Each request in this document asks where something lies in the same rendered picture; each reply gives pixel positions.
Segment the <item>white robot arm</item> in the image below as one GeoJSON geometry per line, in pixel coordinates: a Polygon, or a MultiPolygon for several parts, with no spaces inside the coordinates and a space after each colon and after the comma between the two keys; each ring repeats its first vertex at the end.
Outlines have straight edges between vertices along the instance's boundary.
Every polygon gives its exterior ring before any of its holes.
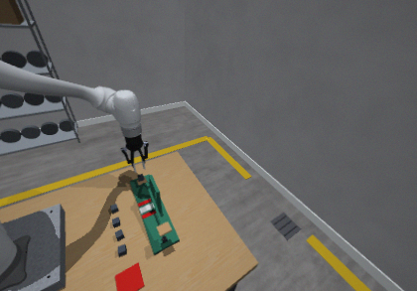
{"type": "MultiPolygon", "coordinates": [[[[119,122],[124,137],[133,138],[142,133],[139,102],[134,92],[130,90],[115,91],[102,86],[90,88],[30,73],[2,61],[0,61],[0,88],[84,99],[89,101],[92,107],[111,113],[119,122]]],[[[7,233],[0,221],[0,291],[19,285],[27,278],[26,261],[28,244],[31,240],[29,235],[24,235],[12,241],[2,229],[7,233]]]]}

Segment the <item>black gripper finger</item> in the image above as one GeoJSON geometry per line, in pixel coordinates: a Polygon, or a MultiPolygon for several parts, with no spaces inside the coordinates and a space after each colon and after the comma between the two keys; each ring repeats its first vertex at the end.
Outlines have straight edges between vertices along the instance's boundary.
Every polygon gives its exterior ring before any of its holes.
{"type": "Polygon", "coordinates": [[[143,142],[144,144],[144,155],[145,156],[143,156],[143,154],[142,154],[142,151],[141,151],[141,149],[140,149],[140,146],[138,145],[137,146],[137,148],[138,148],[138,151],[139,151],[139,153],[140,153],[140,155],[141,155],[141,160],[142,160],[142,165],[143,165],[143,169],[145,170],[145,159],[147,159],[148,158],[148,142],[146,141],[146,142],[143,142]]]}
{"type": "Polygon", "coordinates": [[[130,155],[131,155],[131,160],[130,161],[129,161],[129,158],[128,158],[127,153],[126,153],[127,148],[126,147],[121,148],[121,151],[125,155],[127,163],[132,164],[132,168],[134,169],[134,172],[136,173],[136,168],[135,168],[135,164],[134,164],[134,147],[132,147],[132,151],[130,151],[130,155]]]}

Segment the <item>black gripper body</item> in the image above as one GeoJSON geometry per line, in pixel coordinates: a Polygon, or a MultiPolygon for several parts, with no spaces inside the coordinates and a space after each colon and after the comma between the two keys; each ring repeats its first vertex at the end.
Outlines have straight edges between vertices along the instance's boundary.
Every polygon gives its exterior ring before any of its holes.
{"type": "Polygon", "coordinates": [[[140,146],[140,149],[141,149],[141,147],[144,144],[142,142],[141,134],[139,136],[133,137],[133,138],[125,137],[125,141],[126,141],[126,148],[128,150],[132,151],[132,147],[134,147],[135,148],[134,152],[138,151],[138,148],[137,148],[138,145],[140,146]]]}

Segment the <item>red square plate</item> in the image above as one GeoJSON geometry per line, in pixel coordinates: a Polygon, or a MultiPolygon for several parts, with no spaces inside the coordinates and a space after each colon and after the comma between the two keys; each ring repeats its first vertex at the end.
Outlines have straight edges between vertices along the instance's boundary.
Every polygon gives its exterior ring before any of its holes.
{"type": "Polygon", "coordinates": [[[139,263],[115,275],[117,291],[138,291],[144,287],[139,263]]]}

